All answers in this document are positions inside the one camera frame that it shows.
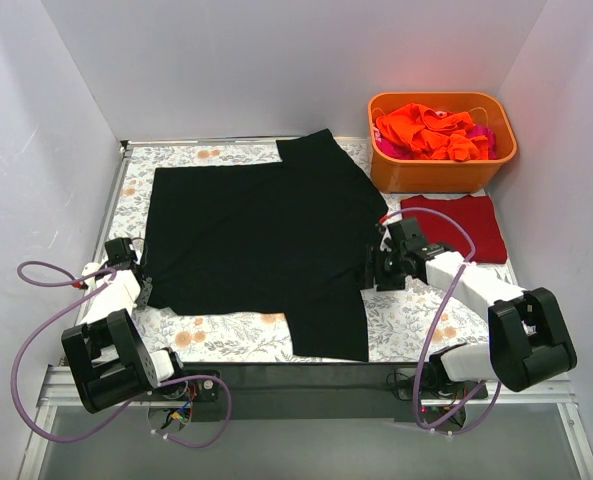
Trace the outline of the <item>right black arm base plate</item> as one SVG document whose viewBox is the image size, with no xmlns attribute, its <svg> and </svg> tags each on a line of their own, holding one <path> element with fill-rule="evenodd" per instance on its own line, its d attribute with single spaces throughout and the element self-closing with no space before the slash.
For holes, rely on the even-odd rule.
<svg viewBox="0 0 593 480">
<path fill-rule="evenodd" d="M 394 396 L 401 401 L 412 400 L 415 370 L 399 367 L 387 374 L 385 382 Z M 430 374 L 424 374 L 420 382 L 419 398 L 460 401 L 477 385 L 476 381 L 451 382 L 437 380 Z"/>
</svg>

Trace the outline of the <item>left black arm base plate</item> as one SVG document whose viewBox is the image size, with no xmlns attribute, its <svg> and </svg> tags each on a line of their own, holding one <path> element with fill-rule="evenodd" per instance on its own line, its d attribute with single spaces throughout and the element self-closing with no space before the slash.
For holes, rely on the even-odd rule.
<svg viewBox="0 0 593 480">
<path fill-rule="evenodd" d="M 183 380 L 182 382 L 168 384 L 172 380 L 186 376 L 192 376 L 194 380 Z M 171 402 L 185 402 L 188 400 L 215 402 L 218 399 L 220 391 L 220 384 L 216 381 L 216 378 L 220 377 L 221 373 L 214 369 L 188 370 L 164 380 L 164 383 L 168 385 L 154 390 L 151 394 L 147 395 L 147 399 Z"/>
</svg>

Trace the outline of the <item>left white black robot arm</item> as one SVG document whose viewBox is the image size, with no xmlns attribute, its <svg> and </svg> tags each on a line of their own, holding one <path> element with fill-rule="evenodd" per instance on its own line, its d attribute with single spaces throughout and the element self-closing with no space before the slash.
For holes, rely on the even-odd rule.
<svg viewBox="0 0 593 480">
<path fill-rule="evenodd" d="M 104 263 L 89 263 L 79 285 L 94 295 L 80 323 L 65 330 L 61 343 L 85 409 L 97 413 L 156 389 L 169 400 L 181 398 L 189 377 L 172 349 L 145 347 L 132 319 L 151 293 L 141 254 L 133 240 L 105 243 Z"/>
</svg>

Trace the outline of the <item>black t shirt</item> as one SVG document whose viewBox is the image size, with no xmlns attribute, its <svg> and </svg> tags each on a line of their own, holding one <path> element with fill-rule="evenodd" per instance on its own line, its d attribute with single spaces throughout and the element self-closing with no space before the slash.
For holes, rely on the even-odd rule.
<svg viewBox="0 0 593 480">
<path fill-rule="evenodd" d="M 327 130 L 277 149 L 271 163 L 156 170 L 148 303 L 183 316 L 281 313 L 296 355 L 365 362 L 366 251 L 386 203 Z"/>
</svg>

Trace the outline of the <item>orange t shirt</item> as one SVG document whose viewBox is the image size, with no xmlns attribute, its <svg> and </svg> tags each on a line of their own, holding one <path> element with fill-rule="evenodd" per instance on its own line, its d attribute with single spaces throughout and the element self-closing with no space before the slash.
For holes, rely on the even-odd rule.
<svg viewBox="0 0 593 480">
<path fill-rule="evenodd" d="M 385 138 L 415 152 L 447 146 L 448 136 L 465 136 L 475 125 L 467 111 L 435 110 L 418 103 L 408 103 L 373 120 L 373 127 Z"/>
</svg>

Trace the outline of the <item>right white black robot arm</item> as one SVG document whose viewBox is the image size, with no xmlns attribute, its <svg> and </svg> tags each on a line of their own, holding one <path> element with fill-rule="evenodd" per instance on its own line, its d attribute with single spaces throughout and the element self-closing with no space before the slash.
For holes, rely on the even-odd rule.
<svg viewBox="0 0 593 480">
<path fill-rule="evenodd" d="M 366 251 L 366 287 L 396 291 L 417 279 L 487 323 L 486 343 L 447 347 L 429 357 L 428 383 L 436 395 L 451 397 L 467 381 L 497 381 L 521 392 L 576 368 L 577 353 L 550 290 L 496 278 L 449 245 L 430 242 L 413 217 L 382 223 L 378 231 L 381 241 Z"/>
</svg>

